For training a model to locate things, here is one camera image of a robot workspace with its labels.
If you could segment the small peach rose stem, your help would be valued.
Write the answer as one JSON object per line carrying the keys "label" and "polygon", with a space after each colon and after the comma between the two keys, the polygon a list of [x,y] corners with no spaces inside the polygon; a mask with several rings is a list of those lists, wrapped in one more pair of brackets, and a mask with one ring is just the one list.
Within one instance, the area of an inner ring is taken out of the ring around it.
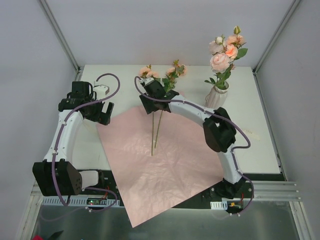
{"label": "small peach rose stem", "polygon": [[[138,76],[143,79],[146,80],[147,78],[153,78],[153,79],[157,79],[159,77],[159,74],[156,71],[152,70],[152,65],[146,65],[145,67],[142,67],[139,70],[139,74]],[[154,155],[155,153],[155,149],[157,147],[158,144],[158,135],[159,135],[159,129],[155,128],[155,113],[152,113],[152,131],[151,131],[151,156]]]}

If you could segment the peach rose stem leafy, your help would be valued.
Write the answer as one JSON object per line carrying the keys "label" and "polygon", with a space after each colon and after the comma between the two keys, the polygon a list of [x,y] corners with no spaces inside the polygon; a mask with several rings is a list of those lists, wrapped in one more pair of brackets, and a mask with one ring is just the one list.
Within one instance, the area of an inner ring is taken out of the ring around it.
{"label": "peach rose stem leafy", "polygon": [[[157,80],[158,82],[162,82],[164,86],[164,90],[166,92],[169,92],[170,90],[173,90],[176,86],[175,84],[177,83],[177,78],[182,77],[187,74],[187,68],[184,64],[179,64],[179,60],[175,60],[172,64],[172,67],[170,67],[165,74],[164,78],[159,78],[155,73],[153,75],[150,75],[154,80]],[[161,120],[163,116],[163,111],[160,113],[160,117],[158,120],[158,125],[157,125],[157,130],[155,134],[155,139],[154,139],[154,114],[152,114],[152,148],[151,150],[153,151],[157,147],[158,143],[158,136],[159,136],[159,130],[161,126]]]}

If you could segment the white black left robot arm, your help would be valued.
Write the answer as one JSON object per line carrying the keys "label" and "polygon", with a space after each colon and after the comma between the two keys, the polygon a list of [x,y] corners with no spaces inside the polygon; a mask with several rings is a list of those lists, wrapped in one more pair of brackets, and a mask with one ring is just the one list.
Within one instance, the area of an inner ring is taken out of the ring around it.
{"label": "white black left robot arm", "polygon": [[73,166],[76,136],[83,121],[105,126],[111,121],[114,104],[110,102],[103,112],[104,102],[95,102],[96,99],[91,83],[74,81],[71,92],[58,104],[58,125],[51,146],[43,161],[32,167],[43,196],[76,196],[87,187],[96,195],[105,191],[101,170],[77,170]]}

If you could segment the pale pink rose stem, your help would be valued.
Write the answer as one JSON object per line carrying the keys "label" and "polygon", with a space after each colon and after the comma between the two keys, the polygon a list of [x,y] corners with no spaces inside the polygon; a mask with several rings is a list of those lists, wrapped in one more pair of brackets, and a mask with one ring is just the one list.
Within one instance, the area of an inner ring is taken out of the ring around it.
{"label": "pale pink rose stem", "polygon": [[225,37],[223,35],[215,38],[214,41],[209,43],[209,52],[212,57],[210,59],[209,65],[212,72],[216,76],[216,80],[211,79],[210,82],[212,85],[217,87],[219,81],[218,74],[223,73],[229,67],[230,58],[224,53],[224,47],[226,46],[223,41]]}

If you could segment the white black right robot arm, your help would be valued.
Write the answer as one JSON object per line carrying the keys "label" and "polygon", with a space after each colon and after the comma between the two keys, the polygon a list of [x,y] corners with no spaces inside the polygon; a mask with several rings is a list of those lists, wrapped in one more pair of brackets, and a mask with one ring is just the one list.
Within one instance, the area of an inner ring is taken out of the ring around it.
{"label": "white black right robot arm", "polygon": [[203,107],[187,100],[177,91],[165,91],[164,86],[153,78],[136,76],[134,84],[141,84],[145,93],[139,98],[147,114],[164,111],[185,117],[202,127],[205,142],[218,154],[223,179],[215,187],[218,196],[227,199],[237,197],[243,191],[246,179],[240,170],[234,150],[236,126],[227,111],[220,107],[216,110]]}

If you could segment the orange rose stem with bud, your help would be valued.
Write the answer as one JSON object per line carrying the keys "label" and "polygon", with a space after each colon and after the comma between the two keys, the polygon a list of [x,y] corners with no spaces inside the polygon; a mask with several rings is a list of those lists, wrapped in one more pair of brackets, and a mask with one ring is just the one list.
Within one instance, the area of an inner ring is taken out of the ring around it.
{"label": "orange rose stem with bud", "polygon": [[236,25],[233,28],[233,34],[228,36],[226,40],[223,39],[222,43],[225,44],[224,53],[230,58],[230,62],[229,67],[217,75],[217,87],[220,90],[226,90],[228,88],[226,81],[231,76],[231,71],[235,68],[235,61],[243,58],[248,52],[248,48],[244,48],[246,39],[241,33],[241,28]]}

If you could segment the pink wrapping paper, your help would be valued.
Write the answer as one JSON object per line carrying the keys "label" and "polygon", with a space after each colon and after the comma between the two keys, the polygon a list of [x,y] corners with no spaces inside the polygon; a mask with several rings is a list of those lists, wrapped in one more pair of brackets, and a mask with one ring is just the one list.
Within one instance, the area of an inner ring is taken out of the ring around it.
{"label": "pink wrapping paper", "polygon": [[203,129],[174,113],[146,114],[137,93],[114,96],[109,125],[97,126],[98,166],[111,169],[132,227],[223,178]]}

